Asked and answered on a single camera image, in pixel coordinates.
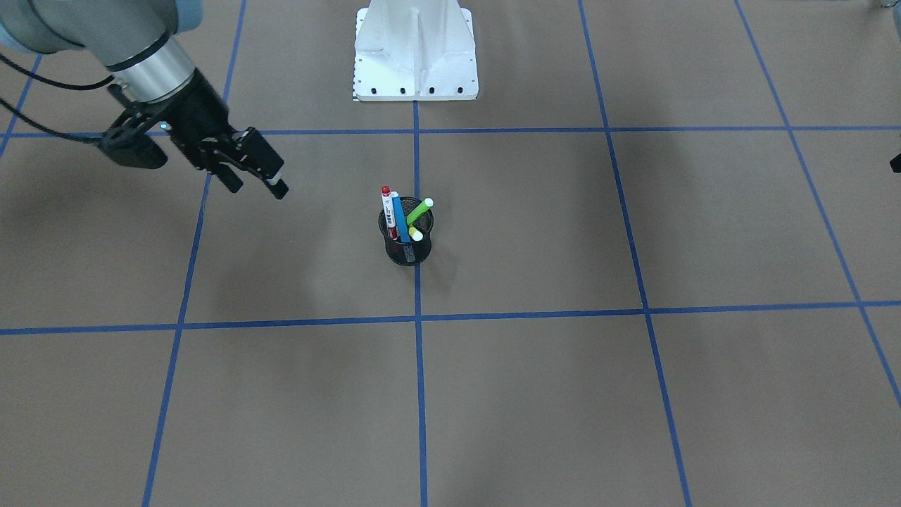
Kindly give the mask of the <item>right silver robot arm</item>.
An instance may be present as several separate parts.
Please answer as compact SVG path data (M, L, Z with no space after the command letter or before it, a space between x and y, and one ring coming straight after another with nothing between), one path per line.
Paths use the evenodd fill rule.
M160 125L194 169L229 192L241 189L237 173L245 171L283 199L283 158L257 129L229 124L225 100L177 41L202 18L200 1L4 1L2 44L33 54L84 49L108 72L100 86L121 115L99 137L58 138L95 146L123 167L155 170L168 160L149 136Z

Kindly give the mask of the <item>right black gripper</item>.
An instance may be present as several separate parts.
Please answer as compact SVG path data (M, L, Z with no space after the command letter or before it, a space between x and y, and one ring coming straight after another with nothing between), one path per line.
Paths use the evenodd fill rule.
M284 159L257 129L240 132L229 124L228 107L199 68L160 105L178 150L197 170L213 173L229 193L238 193L244 182L226 163L257 177L276 200L289 193L281 173Z

